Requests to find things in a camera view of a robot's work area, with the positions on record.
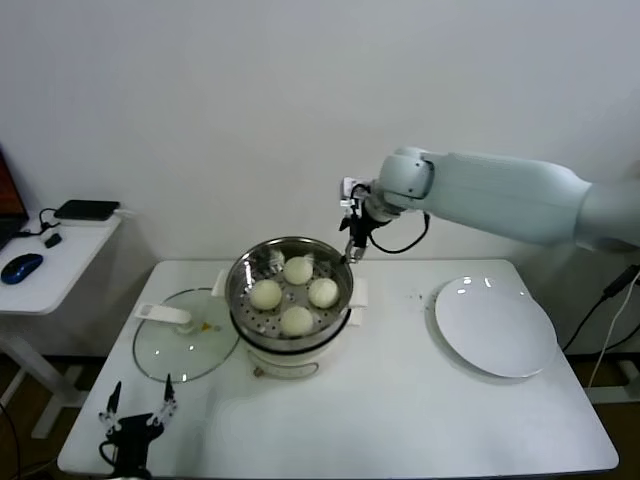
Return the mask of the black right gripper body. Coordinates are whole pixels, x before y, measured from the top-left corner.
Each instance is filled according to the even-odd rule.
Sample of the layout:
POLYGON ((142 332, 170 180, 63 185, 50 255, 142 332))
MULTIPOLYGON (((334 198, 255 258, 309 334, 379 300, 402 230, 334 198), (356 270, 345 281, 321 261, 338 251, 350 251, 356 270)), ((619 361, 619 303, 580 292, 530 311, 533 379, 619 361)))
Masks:
POLYGON ((364 204, 353 203, 349 220, 350 242, 354 248, 366 248, 376 220, 371 217, 364 204))

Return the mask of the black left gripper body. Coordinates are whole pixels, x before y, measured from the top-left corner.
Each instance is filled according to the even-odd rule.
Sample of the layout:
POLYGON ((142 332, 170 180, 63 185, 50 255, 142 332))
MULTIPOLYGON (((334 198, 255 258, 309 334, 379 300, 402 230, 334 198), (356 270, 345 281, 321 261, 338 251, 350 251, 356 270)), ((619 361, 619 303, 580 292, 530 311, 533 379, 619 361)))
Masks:
POLYGON ((140 414, 120 419, 119 426, 110 437, 115 464, 145 465, 150 444, 164 432, 163 423, 153 414, 140 414))

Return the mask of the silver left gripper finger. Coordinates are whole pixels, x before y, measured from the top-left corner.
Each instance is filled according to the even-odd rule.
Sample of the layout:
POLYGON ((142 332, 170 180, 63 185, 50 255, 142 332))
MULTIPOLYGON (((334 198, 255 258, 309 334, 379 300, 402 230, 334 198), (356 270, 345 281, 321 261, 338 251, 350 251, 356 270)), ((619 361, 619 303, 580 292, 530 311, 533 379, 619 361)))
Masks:
POLYGON ((106 410, 99 413, 99 420, 107 434, 112 434, 118 425, 117 409, 121 394, 122 383, 118 382, 108 398, 106 410))
POLYGON ((177 410, 177 401, 171 375, 166 376, 163 403, 148 421, 150 426, 167 426, 177 410))

